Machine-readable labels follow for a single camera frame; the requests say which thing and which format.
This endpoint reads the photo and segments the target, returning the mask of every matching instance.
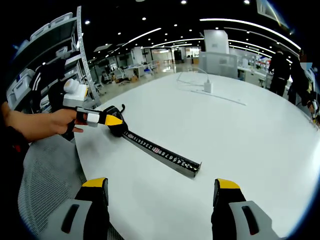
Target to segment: white table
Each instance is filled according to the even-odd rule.
[[[212,240],[214,180],[241,187],[287,236],[307,208],[320,168],[320,131],[297,107],[243,81],[209,75],[214,94],[190,92],[179,73],[127,91],[98,107],[126,108],[129,129],[202,166],[194,179],[174,171],[107,126],[75,140],[87,179],[108,178],[110,222],[126,240]],[[201,73],[182,81],[203,83]]]

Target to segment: forearm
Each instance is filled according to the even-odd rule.
[[[28,142],[44,139],[57,134],[51,113],[25,114],[8,111],[4,115],[5,125],[23,134]]]

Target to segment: person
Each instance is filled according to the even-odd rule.
[[[274,74],[270,85],[270,91],[282,97],[290,77],[290,65],[280,49],[276,51],[275,56],[271,59],[269,73],[271,71],[274,71]]]
[[[311,114],[314,113],[313,101],[313,86],[307,78],[305,71],[300,65],[300,61],[304,57],[304,51],[301,49],[299,52],[299,58],[292,59],[291,65],[291,78],[292,84],[288,91],[288,100],[292,104],[296,105],[297,94],[301,97],[302,106],[307,106]]]
[[[64,134],[68,125],[85,123],[76,120],[77,112],[60,109],[54,113],[25,114],[11,110],[5,93],[0,94],[2,206],[6,209],[2,228],[12,239],[33,239],[19,214],[18,194],[23,176],[23,161],[29,144],[56,134]],[[73,132],[82,133],[77,127]]]

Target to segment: human hand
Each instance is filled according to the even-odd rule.
[[[60,109],[54,113],[51,113],[51,128],[56,134],[64,134],[68,130],[68,124],[74,121],[77,125],[87,125],[85,122],[77,120],[77,112],[72,109]],[[83,133],[83,129],[74,127],[73,132]]]
[[[310,106],[308,108],[309,108],[309,111],[310,111],[311,114],[315,113],[315,108],[314,108],[313,104],[310,104]]]

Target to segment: white charger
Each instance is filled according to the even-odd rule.
[[[206,93],[212,94],[214,91],[214,84],[212,82],[210,82],[209,79],[204,83],[203,87],[204,87],[203,90]]]

